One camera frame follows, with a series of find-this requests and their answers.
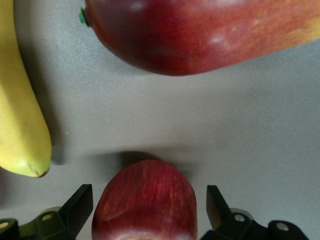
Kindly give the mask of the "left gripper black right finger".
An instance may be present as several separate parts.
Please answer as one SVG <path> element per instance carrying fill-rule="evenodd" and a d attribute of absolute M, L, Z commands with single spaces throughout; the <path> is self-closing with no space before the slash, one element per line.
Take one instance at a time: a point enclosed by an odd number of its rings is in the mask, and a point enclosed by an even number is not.
<path fill-rule="evenodd" d="M 272 220 L 265 227 L 248 212 L 231 209 L 216 185 L 206 188 L 206 212 L 211 230 L 201 240 L 309 240 L 291 222 Z"/>

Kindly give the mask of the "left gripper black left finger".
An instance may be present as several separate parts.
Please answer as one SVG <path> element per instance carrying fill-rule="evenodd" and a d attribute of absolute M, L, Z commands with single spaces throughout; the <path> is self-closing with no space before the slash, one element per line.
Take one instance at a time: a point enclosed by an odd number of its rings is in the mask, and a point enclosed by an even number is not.
<path fill-rule="evenodd" d="M 77 240 L 92 211 L 93 188 L 83 184 L 64 205 L 48 208 L 26 224 L 0 219 L 0 240 Z"/>

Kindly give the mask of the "red yellow apple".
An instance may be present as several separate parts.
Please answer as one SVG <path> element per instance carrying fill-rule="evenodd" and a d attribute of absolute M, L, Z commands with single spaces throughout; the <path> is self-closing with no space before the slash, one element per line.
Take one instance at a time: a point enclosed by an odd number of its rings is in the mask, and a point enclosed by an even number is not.
<path fill-rule="evenodd" d="M 96 206 L 92 240 L 198 240 L 197 200 L 187 178 L 160 160 L 117 173 Z"/>

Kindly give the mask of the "yellow banana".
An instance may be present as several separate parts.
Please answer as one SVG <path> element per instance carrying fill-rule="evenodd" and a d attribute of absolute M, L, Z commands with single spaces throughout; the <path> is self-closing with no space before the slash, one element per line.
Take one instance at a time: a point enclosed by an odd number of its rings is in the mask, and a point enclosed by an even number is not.
<path fill-rule="evenodd" d="M 18 46 L 14 0 L 0 0 L 0 168 L 40 178 L 51 155 L 49 129 Z"/>

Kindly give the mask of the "red yellow mango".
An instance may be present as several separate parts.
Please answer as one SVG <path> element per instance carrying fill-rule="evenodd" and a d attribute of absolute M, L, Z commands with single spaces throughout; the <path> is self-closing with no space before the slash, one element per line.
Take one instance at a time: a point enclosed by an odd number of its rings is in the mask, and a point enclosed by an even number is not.
<path fill-rule="evenodd" d="M 84 0 L 115 56 L 168 76 L 213 71 L 320 39 L 320 0 Z"/>

